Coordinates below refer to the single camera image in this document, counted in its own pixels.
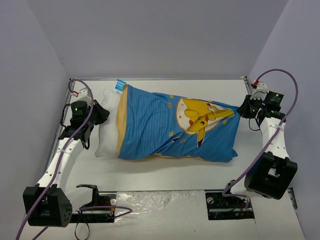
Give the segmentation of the blue yellow Pikachu pillowcase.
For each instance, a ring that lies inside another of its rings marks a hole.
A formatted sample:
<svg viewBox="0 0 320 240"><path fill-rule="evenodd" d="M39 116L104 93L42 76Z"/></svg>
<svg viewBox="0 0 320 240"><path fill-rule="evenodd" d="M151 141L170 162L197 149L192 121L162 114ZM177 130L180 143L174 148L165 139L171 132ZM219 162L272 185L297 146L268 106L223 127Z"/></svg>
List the blue yellow Pikachu pillowcase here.
<svg viewBox="0 0 320 240"><path fill-rule="evenodd" d="M240 123L237 106L123 87L117 114L117 157L195 158L228 163Z"/></svg>

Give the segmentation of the white pillow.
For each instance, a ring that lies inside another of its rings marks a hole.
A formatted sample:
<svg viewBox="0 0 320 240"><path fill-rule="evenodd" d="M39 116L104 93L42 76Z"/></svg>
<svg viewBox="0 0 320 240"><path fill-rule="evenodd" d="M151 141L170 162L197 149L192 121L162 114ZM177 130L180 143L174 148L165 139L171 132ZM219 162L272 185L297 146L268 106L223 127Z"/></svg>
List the white pillow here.
<svg viewBox="0 0 320 240"><path fill-rule="evenodd" d="M108 119L105 123L99 125L98 128L98 140L99 145L95 152L95 156L98 157L116 157L117 155L117 143L118 143L118 129L116 125L116 117L118 106L120 102L121 94L105 89L103 91L103 100L101 106L109 111Z"/></svg>

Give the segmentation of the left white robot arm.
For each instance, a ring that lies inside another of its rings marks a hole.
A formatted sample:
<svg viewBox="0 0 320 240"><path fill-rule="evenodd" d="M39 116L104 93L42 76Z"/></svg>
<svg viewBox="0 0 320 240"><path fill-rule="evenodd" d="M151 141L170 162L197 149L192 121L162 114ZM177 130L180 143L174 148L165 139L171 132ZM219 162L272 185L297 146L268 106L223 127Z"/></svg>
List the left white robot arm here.
<svg viewBox="0 0 320 240"><path fill-rule="evenodd" d="M86 206L95 209L101 203L96 185L80 184L69 192L66 185L78 156L90 147L94 127L105 123L110 113L96 100L77 100L69 106L70 124L58 137L52 161L37 184L26 187L22 195L30 226L66 227L74 212Z"/></svg>

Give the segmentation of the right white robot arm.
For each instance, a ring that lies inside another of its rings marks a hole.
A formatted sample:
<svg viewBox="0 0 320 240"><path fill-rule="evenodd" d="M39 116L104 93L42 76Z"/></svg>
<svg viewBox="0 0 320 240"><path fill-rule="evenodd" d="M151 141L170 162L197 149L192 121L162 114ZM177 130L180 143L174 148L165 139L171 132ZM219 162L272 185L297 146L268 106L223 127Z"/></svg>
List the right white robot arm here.
<svg viewBox="0 0 320 240"><path fill-rule="evenodd" d="M229 207L246 198L245 193L232 189L240 180L247 192L259 194L267 199L279 200L284 195L298 170L297 163L290 160L285 144L284 130L287 117L292 112L282 113L283 94L263 92L246 95L237 109L241 117L255 119L262 136L263 148L249 167L222 192L222 202Z"/></svg>

